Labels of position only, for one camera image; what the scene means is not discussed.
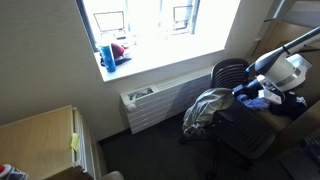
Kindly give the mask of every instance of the desk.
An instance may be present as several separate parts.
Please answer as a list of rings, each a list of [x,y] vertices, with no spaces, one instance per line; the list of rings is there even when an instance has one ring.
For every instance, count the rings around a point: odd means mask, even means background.
[[[80,136],[77,151],[71,148],[73,133]],[[98,174],[89,129],[72,106],[1,126],[0,144],[0,164],[13,165],[30,180],[95,179]]]

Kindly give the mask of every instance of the windowsill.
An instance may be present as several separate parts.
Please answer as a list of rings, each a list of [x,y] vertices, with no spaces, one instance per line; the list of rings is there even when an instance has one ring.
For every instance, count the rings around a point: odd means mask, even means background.
[[[175,38],[174,40],[163,40],[158,43],[149,40],[150,43],[145,42],[137,46],[131,46],[129,51],[132,59],[118,65],[117,70],[112,73],[109,73],[105,67],[100,65],[99,53],[95,53],[95,58],[102,79],[107,83],[224,49],[223,45],[204,44],[194,39],[194,37]]]

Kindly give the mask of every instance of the blue cup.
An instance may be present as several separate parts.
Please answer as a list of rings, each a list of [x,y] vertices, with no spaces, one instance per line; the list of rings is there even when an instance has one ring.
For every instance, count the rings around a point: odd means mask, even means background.
[[[101,56],[104,62],[104,65],[107,68],[108,72],[116,71],[116,63],[113,59],[111,44],[107,46],[100,46]]]

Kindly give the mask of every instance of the black mesh chair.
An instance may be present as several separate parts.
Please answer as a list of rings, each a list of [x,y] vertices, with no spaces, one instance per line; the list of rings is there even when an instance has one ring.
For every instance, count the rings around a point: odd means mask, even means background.
[[[247,67],[248,63],[244,59],[220,61],[212,68],[210,87],[233,89],[246,83]],[[236,98],[230,107],[214,113],[207,131],[238,153],[248,167],[252,165],[251,160],[259,158],[275,139],[272,129]],[[180,143],[189,140],[197,138],[182,137]]]

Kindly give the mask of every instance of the radiator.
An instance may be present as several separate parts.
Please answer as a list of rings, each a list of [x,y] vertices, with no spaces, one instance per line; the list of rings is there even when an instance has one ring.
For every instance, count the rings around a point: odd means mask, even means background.
[[[209,89],[210,73],[205,68],[121,93],[132,134],[187,110]]]

